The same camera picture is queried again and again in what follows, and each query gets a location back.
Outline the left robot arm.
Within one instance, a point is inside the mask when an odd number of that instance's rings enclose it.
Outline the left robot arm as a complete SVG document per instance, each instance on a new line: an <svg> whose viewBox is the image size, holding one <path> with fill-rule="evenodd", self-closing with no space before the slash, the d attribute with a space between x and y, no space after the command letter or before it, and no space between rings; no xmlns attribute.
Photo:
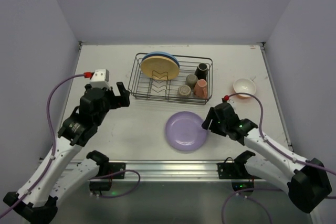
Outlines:
<svg viewBox="0 0 336 224"><path fill-rule="evenodd" d="M51 190L69 162L96 134L106 114L112 109L128 107L129 91L122 82L117 83L119 95L111 87L86 85L79 105L74 108L55 139L48 155L30 180L17 192L8 192L3 201L31 223L49 223L56 215L56 196Z"/></svg>

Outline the orange white bowl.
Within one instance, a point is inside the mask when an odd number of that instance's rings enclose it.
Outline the orange white bowl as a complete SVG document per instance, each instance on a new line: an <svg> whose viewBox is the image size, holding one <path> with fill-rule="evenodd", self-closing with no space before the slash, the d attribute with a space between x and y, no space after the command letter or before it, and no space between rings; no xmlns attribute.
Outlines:
<svg viewBox="0 0 336 224"><path fill-rule="evenodd" d="M234 81L233 90L235 93L240 93L238 96L242 98L250 98L249 94L255 95L257 87L252 80L240 78Z"/></svg>

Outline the purple plate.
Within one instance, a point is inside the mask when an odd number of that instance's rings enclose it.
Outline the purple plate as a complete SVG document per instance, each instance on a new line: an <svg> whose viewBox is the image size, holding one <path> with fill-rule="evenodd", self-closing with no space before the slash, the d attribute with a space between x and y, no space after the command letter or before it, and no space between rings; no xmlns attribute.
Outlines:
<svg viewBox="0 0 336 224"><path fill-rule="evenodd" d="M168 144L182 152L193 152L207 140L207 131L202 128L204 120L196 113L181 111L173 114L165 125Z"/></svg>

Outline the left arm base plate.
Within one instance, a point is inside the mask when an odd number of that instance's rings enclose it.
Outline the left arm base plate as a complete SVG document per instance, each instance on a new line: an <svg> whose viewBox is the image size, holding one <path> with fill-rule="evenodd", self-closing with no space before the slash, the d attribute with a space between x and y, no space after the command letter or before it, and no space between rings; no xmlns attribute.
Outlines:
<svg viewBox="0 0 336 224"><path fill-rule="evenodd" d="M110 175L113 173L121 172L125 170L126 164L123 162L104 162L99 164L99 170L97 175L95 175L92 179L96 179L97 177L104 176L104 175Z"/></svg>

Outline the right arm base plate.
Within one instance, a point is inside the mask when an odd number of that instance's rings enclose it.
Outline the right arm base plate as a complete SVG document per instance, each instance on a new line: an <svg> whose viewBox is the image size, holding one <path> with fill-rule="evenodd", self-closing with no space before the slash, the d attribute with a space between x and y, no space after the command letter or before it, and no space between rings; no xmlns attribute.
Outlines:
<svg viewBox="0 0 336 224"><path fill-rule="evenodd" d="M219 179L259 179L249 174L245 168L246 161L241 158L226 158L223 162L217 163Z"/></svg>

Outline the yellow plate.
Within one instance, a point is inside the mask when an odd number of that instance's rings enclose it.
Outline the yellow plate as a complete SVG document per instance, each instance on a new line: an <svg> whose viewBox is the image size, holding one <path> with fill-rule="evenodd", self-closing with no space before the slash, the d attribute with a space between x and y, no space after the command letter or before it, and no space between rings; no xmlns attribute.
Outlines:
<svg viewBox="0 0 336 224"><path fill-rule="evenodd" d="M173 80L180 73L177 63L163 56L152 56L144 59L140 68L147 77L154 80Z"/></svg>

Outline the blue plate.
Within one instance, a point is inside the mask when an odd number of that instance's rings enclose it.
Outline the blue plate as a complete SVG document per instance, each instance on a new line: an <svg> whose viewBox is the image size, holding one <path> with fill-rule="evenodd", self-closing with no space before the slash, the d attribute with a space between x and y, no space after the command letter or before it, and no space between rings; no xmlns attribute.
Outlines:
<svg viewBox="0 0 336 224"><path fill-rule="evenodd" d="M165 57L165 58L171 59L171 60L173 60L178 65L178 67L180 67L180 63L179 63L179 61L177 60L177 58L175 56L173 56L170 53L163 52L163 51L150 52L150 53L146 54L142 58L142 61L146 60L147 58L154 57L154 56L161 56L161 57Z"/></svg>

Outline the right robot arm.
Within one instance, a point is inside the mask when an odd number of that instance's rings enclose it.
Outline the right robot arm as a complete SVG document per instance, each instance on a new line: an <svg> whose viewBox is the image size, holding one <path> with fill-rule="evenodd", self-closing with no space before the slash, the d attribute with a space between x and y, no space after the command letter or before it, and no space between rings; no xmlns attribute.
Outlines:
<svg viewBox="0 0 336 224"><path fill-rule="evenodd" d="M327 169L320 160L308 160L276 143L260 125L240 119L228 102L211 107L202 128L248 148L232 163L217 165L232 178L261 178L284 191L307 214L331 194Z"/></svg>

